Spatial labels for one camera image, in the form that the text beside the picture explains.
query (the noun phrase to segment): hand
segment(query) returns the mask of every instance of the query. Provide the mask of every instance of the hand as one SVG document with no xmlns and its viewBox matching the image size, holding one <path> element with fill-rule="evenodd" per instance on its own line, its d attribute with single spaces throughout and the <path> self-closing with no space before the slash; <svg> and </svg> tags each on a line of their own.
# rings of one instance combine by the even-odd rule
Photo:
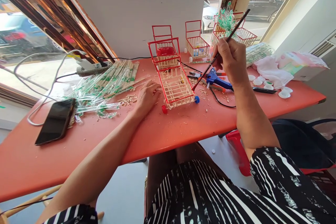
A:
<svg viewBox="0 0 336 224">
<path fill-rule="evenodd" d="M 142 86 L 135 106 L 136 115 L 145 117 L 148 114 L 161 93 L 158 88 L 161 88 L 161 85 L 152 80 Z"/>
<path fill-rule="evenodd" d="M 235 88 L 249 82 L 246 70 L 246 47 L 233 39 L 227 43 L 226 39 L 221 38 L 213 47 L 212 55 L 215 56 L 219 52 L 221 57 L 217 57 L 212 65 L 216 71 L 224 69 L 231 85 Z"/>
</svg>

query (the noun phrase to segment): red plastic wheel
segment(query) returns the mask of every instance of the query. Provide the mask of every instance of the red plastic wheel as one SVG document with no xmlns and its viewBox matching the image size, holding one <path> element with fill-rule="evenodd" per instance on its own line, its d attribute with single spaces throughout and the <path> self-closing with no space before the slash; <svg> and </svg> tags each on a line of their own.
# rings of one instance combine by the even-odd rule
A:
<svg viewBox="0 0 336 224">
<path fill-rule="evenodd" d="M 164 114 L 167 114 L 168 113 L 168 111 L 167 111 L 167 108 L 166 108 L 166 105 L 162 105 L 162 112 L 164 113 Z"/>
</svg>

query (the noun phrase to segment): pliers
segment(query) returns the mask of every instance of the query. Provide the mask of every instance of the pliers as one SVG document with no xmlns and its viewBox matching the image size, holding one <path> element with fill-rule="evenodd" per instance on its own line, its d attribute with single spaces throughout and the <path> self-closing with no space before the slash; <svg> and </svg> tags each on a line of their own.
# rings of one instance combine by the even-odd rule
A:
<svg viewBox="0 0 336 224">
<path fill-rule="evenodd" d="M 216 73 L 217 76 L 226 76 L 226 73 Z M 202 76 L 202 74 L 200 73 L 194 73 L 194 72 L 189 72 L 189 75 L 187 75 L 188 78 L 192 78 L 192 79 L 199 79 L 200 77 Z M 201 80 L 201 82 L 204 84 L 204 85 L 207 85 L 207 81 L 206 81 L 206 76 L 204 76 L 204 78 Z M 212 87 L 213 89 L 216 89 L 218 91 L 221 91 L 221 92 L 225 92 L 225 89 L 220 87 L 220 86 L 217 86 L 217 85 L 210 85 L 210 87 Z"/>
</svg>

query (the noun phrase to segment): table surface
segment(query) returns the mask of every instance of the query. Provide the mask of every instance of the table surface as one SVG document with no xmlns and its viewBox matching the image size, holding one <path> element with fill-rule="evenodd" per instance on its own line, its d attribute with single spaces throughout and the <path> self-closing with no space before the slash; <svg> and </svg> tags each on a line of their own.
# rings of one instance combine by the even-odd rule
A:
<svg viewBox="0 0 336 224">
<path fill-rule="evenodd" d="M 183 62 L 188 62 L 188 57 L 184 53 L 181 56 Z M 151 59 L 143 59 L 139 62 L 136 78 L 148 76 L 148 79 L 159 83 Z M 187 64 L 201 71 L 208 65 L 208 63 Z M 188 74 L 192 69 L 185 69 L 185 71 Z M 258 76 L 255 70 L 249 68 L 248 71 L 249 74 Z M 70 84 L 55 84 L 56 89 L 65 90 L 69 86 Z M 255 93 L 268 118 L 318 104 L 326 98 L 302 82 L 291 81 L 287 86 L 294 90 L 288 99 L 281 99 L 277 94 Z M 207 90 L 207 96 L 202 96 L 200 89 L 206 90 L 206 88 L 202 85 L 196 88 L 195 92 L 201 99 L 199 104 L 180 106 L 168 110 L 168 114 L 162 113 L 164 97 L 161 94 L 159 103 L 154 106 L 134 134 L 122 163 L 133 162 L 235 129 L 236 109 L 221 106 L 209 90 Z M 138 90 L 139 88 L 128 94 L 136 94 Z M 215 92 L 223 103 L 235 105 L 233 92 L 226 91 L 225 94 Z M 115 99 L 122 99 L 124 96 L 125 93 Z M 229 97 L 229 102 L 224 99 L 224 96 Z M 33 117 L 34 121 L 43 122 L 51 105 L 51 102 L 43 105 Z M 65 138 L 43 146 L 34 145 L 41 127 L 30 125 L 25 117 L 0 144 L 2 177 L 0 202 L 63 183 L 85 156 L 132 109 L 133 106 L 122 106 L 116 117 L 99 121 L 94 112 L 86 112 L 82 118 L 83 124 L 75 124 L 67 131 Z"/>
</svg>

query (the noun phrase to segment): white cloth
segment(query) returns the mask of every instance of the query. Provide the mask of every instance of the white cloth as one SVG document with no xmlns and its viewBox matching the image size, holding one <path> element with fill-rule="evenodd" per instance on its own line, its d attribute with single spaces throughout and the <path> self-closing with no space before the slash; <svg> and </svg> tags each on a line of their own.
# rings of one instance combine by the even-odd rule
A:
<svg viewBox="0 0 336 224">
<path fill-rule="evenodd" d="M 262 77 L 272 81 L 274 89 L 283 88 L 294 78 L 290 73 L 280 70 L 275 59 L 270 56 L 266 56 L 255 62 L 253 68 L 256 69 Z"/>
</svg>

